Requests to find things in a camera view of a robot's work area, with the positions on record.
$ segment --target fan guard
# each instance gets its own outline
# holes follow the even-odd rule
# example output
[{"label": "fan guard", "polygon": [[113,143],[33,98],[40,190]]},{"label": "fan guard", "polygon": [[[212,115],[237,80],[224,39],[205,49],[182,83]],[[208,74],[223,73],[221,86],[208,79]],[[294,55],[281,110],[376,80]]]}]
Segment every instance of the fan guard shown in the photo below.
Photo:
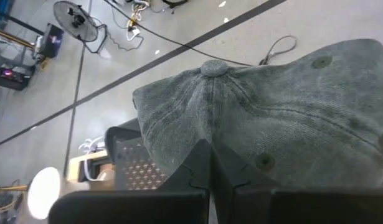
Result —
[{"label": "fan guard", "polygon": [[72,37],[82,42],[93,42],[98,37],[98,26],[89,14],[69,1],[59,1],[53,6],[54,17]]}]

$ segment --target cap button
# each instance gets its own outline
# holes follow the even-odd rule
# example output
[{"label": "cap button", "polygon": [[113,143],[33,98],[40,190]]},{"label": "cap button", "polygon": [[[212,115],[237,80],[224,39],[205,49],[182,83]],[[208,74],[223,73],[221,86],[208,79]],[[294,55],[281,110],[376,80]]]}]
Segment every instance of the cap button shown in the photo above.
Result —
[{"label": "cap button", "polygon": [[219,77],[226,74],[229,66],[221,60],[209,60],[202,64],[201,73],[207,77]]}]

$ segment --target gray baseball cap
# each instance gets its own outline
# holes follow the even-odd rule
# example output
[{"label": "gray baseball cap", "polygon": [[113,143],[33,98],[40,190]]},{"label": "gray baseball cap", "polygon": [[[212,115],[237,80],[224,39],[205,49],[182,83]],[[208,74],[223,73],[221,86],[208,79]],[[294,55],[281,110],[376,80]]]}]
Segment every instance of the gray baseball cap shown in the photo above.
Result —
[{"label": "gray baseball cap", "polygon": [[220,60],[133,93],[144,143],[172,174],[200,139],[294,187],[383,185],[383,46],[323,47],[279,66]]}]

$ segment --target electric fan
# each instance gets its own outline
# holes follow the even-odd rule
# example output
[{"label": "electric fan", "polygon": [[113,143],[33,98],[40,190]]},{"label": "electric fan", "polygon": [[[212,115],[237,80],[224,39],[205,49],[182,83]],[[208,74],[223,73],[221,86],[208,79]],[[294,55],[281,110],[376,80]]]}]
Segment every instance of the electric fan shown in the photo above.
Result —
[{"label": "electric fan", "polygon": [[[96,25],[90,15],[82,9],[82,6],[69,1],[56,2],[53,10],[57,22],[72,37],[82,41],[93,54],[101,51],[108,35],[106,24]],[[104,38],[97,50],[93,51],[86,43],[96,41],[100,29],[104,31]]]}]

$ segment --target concrete floor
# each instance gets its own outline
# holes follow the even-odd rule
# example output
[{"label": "concrete floor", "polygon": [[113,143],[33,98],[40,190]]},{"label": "concrete floor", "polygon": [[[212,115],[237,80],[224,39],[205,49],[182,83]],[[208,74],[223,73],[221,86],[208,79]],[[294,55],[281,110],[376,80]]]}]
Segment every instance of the concrete floor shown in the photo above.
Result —
[{"label": "concrete floor", "polygon": [[[44,30],[46,23],[57,23],[52,13],[56,0],[43,2],[16,1],[11,14]],[[135,44],[128,43],[125,31],[114,24],[107,3],[73,2],[81,4],[86,11],[91,7],[91,15],[106,23],[112,37],[121,45],[131,47]],[[223,29],[239,21],[235,19],[237,16],[261,4],[268,5],[265,0],[227,0],[224,7],[219,7],[221,2],[190,0],[174,14],[171,14],[172,10],[155,14],[147,9],[141,23],[170,39],[195,44],[196,49],[203,52],[251,64],[259,63],[272,43],[288,34],[299,39],[297,48],[274,58],[271,64],[288,63],[342,40],[373,38],[383,43],[383,0],[287,0],[245,22],[235,23],[235,27],[224,32],[209,33],[222,26],[225,18],[230,22]],[[33,16],[42,3],[37,16]],[[164,5],[153,0],[153,7],[157,10]],[[122,8],[130,13],[129,4],[123,4]],[[115,16],[123,26],[125,18],[117,12]],[[19,27],[10,24],[7,30],[16,34]],[[200,43],[198,37],[206,33],[211,38]],[[3,91],[0,101],[0,185],[11,184],[15,179],[25,184],[47,166],[64,171],[67,149],[69,158],[79,156],[82,153],[78,152],[78,146],[86,138],[102,136],[110,126],[136,118],[133,90],[183,70],[200,67],[210,59],[191,50],[179,50],[178,45],[145,30],[141,35],[143,44],[130,52],[117,49],[109,40],[106,49],[112,58],[104,59],[88,51],[82,57],[82,43],[66,34],[58,57],[38,73],[29,89]],[[35,33],[29,31],[20,36],[33,41]]]}]

